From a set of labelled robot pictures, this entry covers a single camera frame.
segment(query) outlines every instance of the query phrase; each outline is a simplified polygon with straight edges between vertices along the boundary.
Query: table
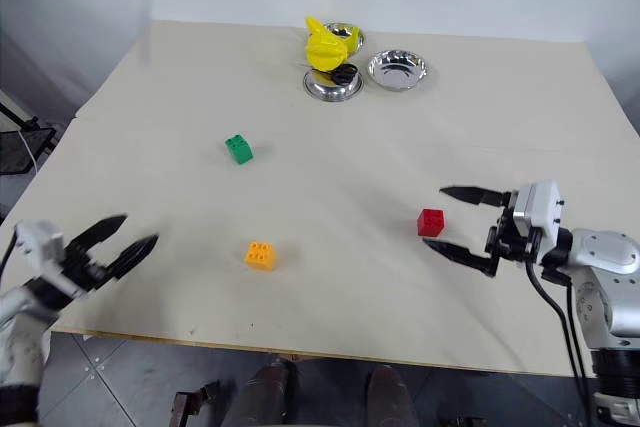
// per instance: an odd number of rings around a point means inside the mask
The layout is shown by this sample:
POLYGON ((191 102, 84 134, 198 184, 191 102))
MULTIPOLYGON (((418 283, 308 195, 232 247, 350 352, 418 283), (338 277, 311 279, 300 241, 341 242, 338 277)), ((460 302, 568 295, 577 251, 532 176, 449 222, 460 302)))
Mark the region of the table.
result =
MULTIPOLYGON (((55 220, 71 238, 128 213, 95 249, 102 261, 160 234, 143 264, 74 303, 56 329, 569 375, 557 318, 522 268, 504 262, 488 279, 452 264, 422 244, 415 221, 442 208, 443 238, 480 252, 498 212, 438 188, 554 178, 563 225, 640 238, 629 200, 640 186, 637 136, 584 46, 368 39, 373 49, 413 46, 431 83, 401 94, 367 83, 325 104, 302 89, 301 31, 154 23, 151 60, 141 45, 125 57, 0 228, 0 245, 22 218, 55 220), (242 166, 224 146, 237 132, 255 154, 242 166), (275 246, 274 272, 243 263, 254 240, 275 246)), ((14 255, 3 289, 29 275, 14 255)))

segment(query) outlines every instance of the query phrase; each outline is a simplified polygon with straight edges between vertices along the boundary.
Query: yellow rubber duck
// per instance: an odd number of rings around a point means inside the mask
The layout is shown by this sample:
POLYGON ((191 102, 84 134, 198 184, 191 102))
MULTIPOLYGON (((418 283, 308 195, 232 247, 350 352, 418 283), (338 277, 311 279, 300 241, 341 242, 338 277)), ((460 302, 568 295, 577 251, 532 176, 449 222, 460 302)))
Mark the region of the yellow rubber duck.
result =
POLYGON ((311 35, 304 49, 314 69, 328 72, 347 60, 349 49, 340 37, 329 32, 322 22, 313 17, 307 17, 306 21, 311 35))
POLYGON ((342 39, 344 45, 347 46, 347 53, 349 55, 353 54, 356 50, 358 50, 358 40, 360 38, 360 27, 357 25, 353 26, 351 29, 351 35, 346 39, 342 39))

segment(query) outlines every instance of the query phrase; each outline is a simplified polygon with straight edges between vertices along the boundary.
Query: yellow toy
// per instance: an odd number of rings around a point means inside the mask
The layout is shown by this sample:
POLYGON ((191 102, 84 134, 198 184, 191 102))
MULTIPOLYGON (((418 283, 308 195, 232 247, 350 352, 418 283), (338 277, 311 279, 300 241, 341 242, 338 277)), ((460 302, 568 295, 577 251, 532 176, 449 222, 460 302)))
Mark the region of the yellow toy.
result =
POLYGON ((328 72, 347 60, 349 50, 340 37, 329 32, 313 17, 307 17, 307 27, 311 35, 305 50, 307 60, 314 69, 328 72))
POLYGON ((260 242, 251 242, 249 251, 244 261, 249 267, 258 270, 273 270, 273 264, 276 260, 276 251, 271 244, 262 244, 260 242))
POLYGON ((344 42, 344 45, 347 46, 347 53, 349 55, 353 54, 358 49, 358 39, 360 38, 360 27, 357 25, 353 26, 351 29, 351 35, 346 39, 341 39, 344 42))

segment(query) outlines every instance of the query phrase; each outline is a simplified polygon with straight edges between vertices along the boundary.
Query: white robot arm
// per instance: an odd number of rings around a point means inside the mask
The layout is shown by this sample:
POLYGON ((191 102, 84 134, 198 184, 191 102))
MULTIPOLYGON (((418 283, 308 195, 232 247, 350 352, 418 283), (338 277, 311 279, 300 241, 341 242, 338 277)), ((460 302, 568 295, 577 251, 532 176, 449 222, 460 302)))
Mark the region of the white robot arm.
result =
POLYGON ((122 225, 126 216, 101 220, 64 247, 49 221, 20 222, 0 263, 0 275, 17 247, 37 276, 0 296, 0 426, 35 426, 42 380, 42 336, 74 299, 120 279, 153 250, 157 235, 138 240, 104 267, 88 254, 122 225))
POLYGON ((473 255, 465 247, 434 239, 425 238, 425 243, 490 277, 496 275, 501 258, 525 263, 534 288, 560 317, 574 375, 581 377, 578 391, 590 411, 573 322, 575 290, 578 319, 599 381, 599 392, 594 394, 596 413, 609 425, 640 426, 640 245, 618 232, 561 228, 564 200, 553 181, 504 193, 465 186, 445 187, 441 192, 503 209, 497 225, 489 230, 485 252, 490 256, 473 255), (544 280, 566 287, 567 317, 540 285, 534 264, 543 267, 544 280))

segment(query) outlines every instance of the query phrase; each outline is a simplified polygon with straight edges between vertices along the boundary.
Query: floor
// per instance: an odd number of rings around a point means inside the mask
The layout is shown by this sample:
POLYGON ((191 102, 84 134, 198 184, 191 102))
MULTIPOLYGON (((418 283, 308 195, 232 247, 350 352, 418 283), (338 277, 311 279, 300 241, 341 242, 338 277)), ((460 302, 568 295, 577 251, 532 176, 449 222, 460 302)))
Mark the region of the floor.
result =
MULTIPOLYGON (((229 397, 275 354, 54 333, 40 393, 45 427, 169 425, 176 391, 219 380, 229 397)), ((364 427, 367 375, 375 363, 316 359, 297 363, 292 421, 364 427)), ((571 379, 396 365, 421 425, 483 417, 489 426, 583 425, 571 379)), ((187 425, 216 426, 203 408, 187 425)))

